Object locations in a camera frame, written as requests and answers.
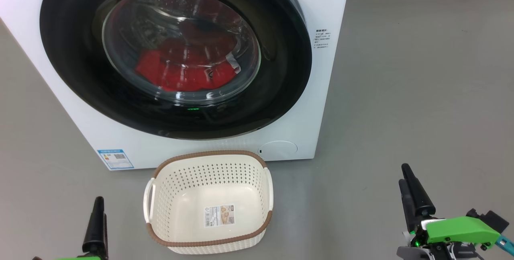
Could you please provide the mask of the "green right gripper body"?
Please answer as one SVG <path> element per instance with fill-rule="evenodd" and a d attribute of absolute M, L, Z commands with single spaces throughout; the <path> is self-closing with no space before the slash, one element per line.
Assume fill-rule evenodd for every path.
<path fill-rule="evenodd" d="M 402 260 L 459 260 L 459 243 L 486 250 L 500 239 L 500 233 L 479 218 L 462 216 L 450 219 L 426 219 L 406 234 L 406 246 L 397 249 Z"/>

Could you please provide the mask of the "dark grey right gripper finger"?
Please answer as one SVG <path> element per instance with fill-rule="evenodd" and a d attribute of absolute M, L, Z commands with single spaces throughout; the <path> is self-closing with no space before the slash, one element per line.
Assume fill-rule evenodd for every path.
<path fill-rule="evenodd" d="M 415 232 L 418 220 L 416 217 L 416 205 L 414 200 L 419 196 L 419 187 L 414 185 L 414 189 L 410 189 L 410 186 L 406 180 L 399 180 L 399 187 L 404 218 L 406 221 L 406 228 L 408 232 Z"/>
<path fill-rule="evenodd" d="M 435 205 L 426 193 L 419 179 L 413 173 L 409 164 L 402 164 L 402 174 L 413 203 L 414 215 L 429 217 L 436 213 Z"/>

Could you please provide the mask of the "black round glass washer door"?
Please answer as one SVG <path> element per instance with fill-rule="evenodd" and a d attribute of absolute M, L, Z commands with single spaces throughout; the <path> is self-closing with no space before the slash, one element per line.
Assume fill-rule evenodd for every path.
<path fill-rule="evenodd" d="M 262 62 L 255 80 L 214 105 L 176 105 L 131 85 L 110 64 L 102 25 L 121 0 L 43 0 L 41 38 L 60 78 L 92 108 L 125 126 L 160 137 L 235 137 L 282 117 L 304 92 L 312 69 L 306 22 L 295 0 L 220 0 L 254 30 Z"/>

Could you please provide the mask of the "red sports jersey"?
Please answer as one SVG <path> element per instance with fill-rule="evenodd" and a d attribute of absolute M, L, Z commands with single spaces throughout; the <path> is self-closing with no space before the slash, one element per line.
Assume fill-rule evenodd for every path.
<path fill-rule="evenodd" d="M 220 88 L 241 70 L 227 56 L 237 37 L 216 26 L 186 20 L 181 36 L 165 39 L 158 48 L 140 53 L 135 71 L 166 92 L 196 92 Z"/>

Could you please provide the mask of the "cream perforated basket brown rim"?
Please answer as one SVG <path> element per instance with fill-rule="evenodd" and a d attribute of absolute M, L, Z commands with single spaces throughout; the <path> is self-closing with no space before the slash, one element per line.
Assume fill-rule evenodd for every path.
<path fill-rule="evenodd" d="M 204 208 L 235 205 L 235 224 L 204 227 Z M 251 248 L 271 222 L 274 190 L 266 163 L 249 151 L 175 156 L 147 182 L 143 215 L 149 236 L 178 254 Z"/>

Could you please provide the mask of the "stainless steel washing machine drum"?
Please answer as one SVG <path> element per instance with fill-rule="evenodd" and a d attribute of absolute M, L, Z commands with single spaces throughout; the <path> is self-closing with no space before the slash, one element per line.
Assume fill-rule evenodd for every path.
<path fill-rule="evenodd" d="M 237 37 L 227 56 L 241 70 L 220 88 L 196 92 L 166 92 L 135 71 L 140 53 L 154 49 L 167 38 L 181 36 L 179 24 L 186 20 L 216 26 Z M 121 0 L 109 11 L 102 25 L 102 42 L 112 67 L 131 85 L 157 99 L 176 105 L 214 105 L 244 91 L 255 80 L 262 55 L 258 38 L 233 7 L 220 0 Z"/>

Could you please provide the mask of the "blue energy label sticker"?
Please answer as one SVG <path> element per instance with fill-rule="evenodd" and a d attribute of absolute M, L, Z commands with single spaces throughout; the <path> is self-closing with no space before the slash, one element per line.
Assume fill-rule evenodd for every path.
<path fill-rule="evenodd" d="M 130 159 L 122 149 L 103 149 L 97 150 L 99 157 L 109 170 L 133 170 Z"/>

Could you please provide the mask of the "paper product label sticker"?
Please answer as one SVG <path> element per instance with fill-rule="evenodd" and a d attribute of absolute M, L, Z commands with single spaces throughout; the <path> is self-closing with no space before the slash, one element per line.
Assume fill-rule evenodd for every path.
<path fill-rule="evenodd" d="M 235 205 L 204 208 L 204 227 L 220 227 L 235 224 Z"/>

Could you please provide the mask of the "round white filter cover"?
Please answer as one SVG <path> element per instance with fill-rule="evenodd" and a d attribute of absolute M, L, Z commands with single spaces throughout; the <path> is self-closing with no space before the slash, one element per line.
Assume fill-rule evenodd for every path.
<path fill-rule="evenodd" d="M 258 148 L 257 154 L 265 161 L 290 160 L 298 147 L 290 141 L 272 141 Z"/>

